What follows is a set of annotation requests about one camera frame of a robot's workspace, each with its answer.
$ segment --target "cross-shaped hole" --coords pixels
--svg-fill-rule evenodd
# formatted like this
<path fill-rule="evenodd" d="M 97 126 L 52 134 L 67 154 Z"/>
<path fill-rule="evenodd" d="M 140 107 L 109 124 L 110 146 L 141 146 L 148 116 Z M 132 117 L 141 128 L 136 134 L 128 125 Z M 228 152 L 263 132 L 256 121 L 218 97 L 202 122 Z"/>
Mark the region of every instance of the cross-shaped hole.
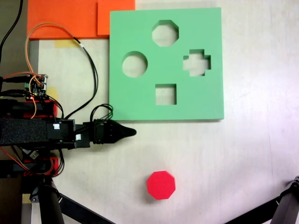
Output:
<path fill-rule="evenodd" d="M 211 56 L 205 55 L 204 50 L 190 50 L 188 56 L 183 57 L 183 69 L 190 72 L 190 76 L 205 76 L 206 70 L 211 69 Z"/>

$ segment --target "orange wire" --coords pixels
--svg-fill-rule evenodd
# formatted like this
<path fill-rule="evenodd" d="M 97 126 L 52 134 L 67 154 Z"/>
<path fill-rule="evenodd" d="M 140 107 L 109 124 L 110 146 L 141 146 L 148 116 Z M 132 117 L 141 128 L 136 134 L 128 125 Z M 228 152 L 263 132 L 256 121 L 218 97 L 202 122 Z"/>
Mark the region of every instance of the orange wire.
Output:
<path fill-rule="evenodd" d="M 17 72 L 17 73 L 14 73 L 14 74 L 7 75 L 7 76 L 3 77 L 3 79 L 7 79 L 9 77 L 17 76 L 17 75 L 20 75 L 20 74 L 31 74 L 33 76 L 42 77 L 41 75 L 38 75 L 38 74 L 36 74 L 34 72 L 31 72 L 31 71 L 22 71 L 22 72 Z"/>
<path fill-rule="evenodd" d="M 36 25 L 35 27 L 33 27 L 30 32 L 28 33 L 27 35 L 27 38 L 26 38 L 26 42 L 25 42 L 25 57 L 26 57 L 26 62 L 27 62 L 27 66 L 29 68 L 29 70 L 31 72 L 33 72 L 33 68 L 30 64 L 30 61 L 29 61 L 29 56 L 28 56 L 28 43 L 29 43 L 29 38 L 31 36 L 31 34 L 33 33 L 33 31 L 35 29 L 37 29 L 38 27 L 41 27 L 41 26 L 54 26 L 54 27 L 59 27 L 59 28 L 62 28 L 64 29 L 70 36 L 74 37 L 74 35 L 67 29 L 65 28 L 64 26 L 58 24 L 58 23 L 54 23 L 54 22 L 43 22 L 43 23 L 40 23 L 38 25 Z"/>
<path fill-rule="evenodd" d="M 24 170 L 28 171 L 29 169 L 27 167 L 24 167 L 22 164 L 20 164 L 14 157 L 12 157 L 10 154 L 7 153 L 7 151 L 4 150 L 4 148 L 0 147 L 2 152 L 4 152 L 8 157 L 10 157 L 12 160 L 14 160 L 17 164 L 19 164 L 20 167 L 22 167 Z"/>
<path fill-rule="evenodd" d="M 32 82 L 32 80 L 34 79 L 34 77 L 35 77 L 35 76 L 33 76 L 33 77 L 30 79 L 30 82 L 29 82 L 29 92 L 30 92 L 30 93 L 32 93 L 32 92 L 31 92 L 31 82 Z M 34 97 L 31 96 L 30 98 L 32 99 L 32 101 L 33 101 L 33 103 L 34 103 L 34 109 L 35 109 L 34 114 L 33 114 L 32 117 L 30 118 L 30 119 L 33 119 L 33 118 L 35 117 L 35 115 L 36 115 L 37 107 L 36 107 L 36 101 L 34 100 Z"/>

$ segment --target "white table surface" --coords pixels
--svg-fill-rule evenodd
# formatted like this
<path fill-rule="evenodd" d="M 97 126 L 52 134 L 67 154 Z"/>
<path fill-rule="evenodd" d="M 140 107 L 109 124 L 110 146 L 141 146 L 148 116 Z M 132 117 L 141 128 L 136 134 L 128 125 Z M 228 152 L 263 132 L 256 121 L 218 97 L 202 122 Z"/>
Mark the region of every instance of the white table surface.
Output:
<path fill-rule="evenodd" d="M 299 1 L 136 0 L 138 10 L 191 7 L 222 8 L 224 120 L 122 123 L 137 135 L 64 150 L 64 172 L 54 178 L 61 193 L 117 224 L 222 224 L 278 196 L 299 175 Z M 100 86 L 71 117 L 78 124 L 108 102 L 109 41 L 82 43 Z M 79 48 L 40 41 L 38 66 L 66 114 L 92 95 L 92 72 Z M 176 178 L 164 201 L 146 190 L 159 170 Z M 32 223 L 40 223 L 38 216 L 35 204 Z"/>

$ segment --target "black cable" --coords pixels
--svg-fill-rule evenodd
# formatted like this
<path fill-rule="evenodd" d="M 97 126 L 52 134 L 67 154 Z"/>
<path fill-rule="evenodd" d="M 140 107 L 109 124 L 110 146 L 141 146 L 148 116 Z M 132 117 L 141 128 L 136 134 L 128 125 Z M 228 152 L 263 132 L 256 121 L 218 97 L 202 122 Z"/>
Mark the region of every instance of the black cable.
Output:
<path fill-rule="evenodd" d="M 100 119 L 96 120 L 93 122 L 93 116 L 95 114 L 95 112 L 97 111 L 97 109 L 99 107 L 105 107 L 109 110 L 109 113 L 106 114 L 105 116 L 101 117 Z M 99 106 L 96 106 L 93 111 L 90 114 L 90 123 L 93 124 L 92 126 L 85 126 L 82 128 L 77 129 L 74 133 L 75 134 L 81 134 L 84 133 L 86 131 L 88 131 L 90 128 L 95 128 L 103 123 L 105 123 L 106 121 L 110 120 L 113 117 L 113 107 L 109 104 L 101 104 Z"/>
<path fill-rule="evenodd" d="M 81 42 L 76 38 L 74 37 L 74 40 L 78 42 L 78 44 L 81 44 Z M 82 49 L 84 50 L 84 52 L 86 53 L 87 57 L 88 57 L 88 60 L 90 62 L 90 65 L 91 65 L 91 68 L 93 70 L 93 96 L 90 98 L 90 100 L 88 100 L 86 103 L 84 103 L 82 106 L 80 106 L 78 109 L 74 110 L 72 113 L 70 113 L 69 115 L 67 115 L 65 117 L 65 119 L 68 119 L 71 115 L 73 115 L 74 113 L 78 112 L 79 110 L 83 109 L 84 107 L 86 107 L 95 97 L 95 95 L 97 94 L 97 91 L 98 91 L 98 87 L 99 87 L 99 76 L 98 76 L 98 72 L 97 72 L 97 69 L 93 63 L 93 59 L 90 57 L 88 51 L 82 47 Z"/>
<path fill-rule="evenodd" d="M 50 97 L 47 94 L 44 94 L 43 96 L 36 96 L 33 93 L 30 93 L 30 92 L 25 91 L 25 90 L 7 90 L 7 91 L 0 92 L 0 96 L 14 97 L 14 98 L 18 98 L 18 97 L 34 97 L 35 99 L 38 99 L 40 101 L 42 101 L 42 100 L 50 100 L 51 102 L 53 102 L 61 110 L 61 113 L 62 113 L 61 119 L 64 118 L 64 110 L 63 110 L 61 104 L 57 100 L 55 100 L 53 97 Z"/>
<path fill-rule="evenodd" d="M 11 146 L 11 149 L 13 150 L 14 154 L 19 158 L 19 160 L 21 160 L 21 158 L 20 158 L 20 156 L 19 156 L 17 150 L 15 149 L 15 147 L 14 147 L 14 146 Z"/>
<path fill-rule="evenodd" d="M 20 0 L 20 8 L 19 8 L 19 12 L 18 12 L 18 15 L 17 15 L 17 18 L 15 19 L 12 27 L 9 29 L 9 31 L 6 33 L 6 35 L 4 36 L 1 44 L 0 44 L 0 64 L 1 64 L 1 57 L 2 57 L 2 48 L 3 48 L 3 45 L 4 45 L 4 42 L 5 40 L 8 38 L 8 36 L 10 35 L 10 33 L 13 31 L 14 27 L 17 25 L 18 21 L 19 21 L 19 18 L 21 16 L 21 13 L 22 13 L 22 8 L 23 8 L 23 0 Z"/>
<path fill-rule="evenodd" d="M 59 151 L 59 154 L 60 154 L 60 164 L 58 166 L 57 171 L 55 172 L 57 174 L 52 175 L 52 177 L 61 175 L 63 170 L 64 170 L 64 155 L 63 155 L 61 149 L 59 149 L 58 151 Z"/>

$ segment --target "red foam block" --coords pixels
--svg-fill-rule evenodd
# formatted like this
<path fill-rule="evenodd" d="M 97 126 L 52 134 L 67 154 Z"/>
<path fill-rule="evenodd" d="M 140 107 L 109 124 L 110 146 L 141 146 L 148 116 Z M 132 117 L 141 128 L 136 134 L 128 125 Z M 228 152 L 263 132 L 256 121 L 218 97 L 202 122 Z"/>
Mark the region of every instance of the red foam block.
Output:
<path fill-rule="evenodd" d="M 156 200 L 168 199 L 176 189 L 174 177 L 167 171 L 154 172 L 146 183 L 148 193 Z"/>

